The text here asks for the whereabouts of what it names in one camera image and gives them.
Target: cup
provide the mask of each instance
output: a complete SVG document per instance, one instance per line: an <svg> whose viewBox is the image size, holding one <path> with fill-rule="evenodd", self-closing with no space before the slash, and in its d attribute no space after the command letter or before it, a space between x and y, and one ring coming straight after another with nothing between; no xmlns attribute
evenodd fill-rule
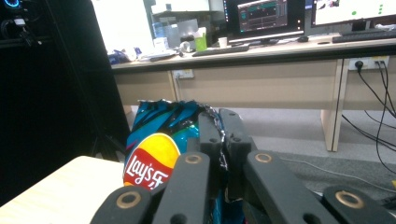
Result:
<svg viewBox="0 0 396 224"><path fill-rule="evenodd" d="M221 49L227 48L227 37L220 37L219 38L219 45Z"/></svg>
<svg viewBox="0 0 396 224"><path fill-rule="evenodd" d="M204 51L207 49L205 33L202 35L202 37L195 38L195 47L197 51Z"/></svg>

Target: desk leg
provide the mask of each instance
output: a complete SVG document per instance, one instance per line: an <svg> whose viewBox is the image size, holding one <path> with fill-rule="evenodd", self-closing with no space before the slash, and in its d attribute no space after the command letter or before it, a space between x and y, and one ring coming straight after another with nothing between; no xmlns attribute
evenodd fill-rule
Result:
<svg viewBox="0 0 396 224"><path fill-rule="evenodd" d="M329 110L321 110L320 113L326 148L329 151L337 151L338 149L338 138L340 135L341 119L347 87L348 65L349 59L340 59L337 61L334 88L332 92L332 105Z"/></svg>

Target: green object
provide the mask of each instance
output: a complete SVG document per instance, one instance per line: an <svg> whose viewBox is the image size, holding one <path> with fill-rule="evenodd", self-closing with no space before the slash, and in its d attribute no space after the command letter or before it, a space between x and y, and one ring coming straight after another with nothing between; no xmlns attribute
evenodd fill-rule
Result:
<svg viewBox="0 0 396 224"><path fill-rule="evenodd" d="M204 51L207 49L205 33L203 33L202 37L195 38L195 47L197 51Z"/></svg>

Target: computer mouse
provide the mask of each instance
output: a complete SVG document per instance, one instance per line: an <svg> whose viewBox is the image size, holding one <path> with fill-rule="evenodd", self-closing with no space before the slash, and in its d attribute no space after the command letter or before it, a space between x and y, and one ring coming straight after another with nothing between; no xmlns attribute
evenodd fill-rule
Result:
<svg viewBox="0 0 396 224"><path fill-rule="evenodd" d="M297 38L297 42L300 42L300 43L308 42L308 40L309 40L309 37L306 35L302 35Z"/></svg>

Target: desk top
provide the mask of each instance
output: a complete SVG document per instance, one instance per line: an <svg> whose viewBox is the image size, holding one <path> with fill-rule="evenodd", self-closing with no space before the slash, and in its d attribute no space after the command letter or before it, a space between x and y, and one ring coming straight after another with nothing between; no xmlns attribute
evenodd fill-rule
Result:
<svg viewBox="0 0 396 224"><path fill-rule="evenodd" d="M78 157L0 207L0 223L90 223L123 186L123 163Z"/></svg>
<svg viewBox="0 0 396 224"><path fill-rule="evenodd" d="M169 71L175 69L240 66L262 63L291 63L330 59L357 58L368 56L395 55L396 38L348 43L332 43L335 35L312 36L308 42L279 43L268 47L253 47L249 51L203 57L184 57L155 63L132 62L112 66L115 74L125 72Z"/></svg>

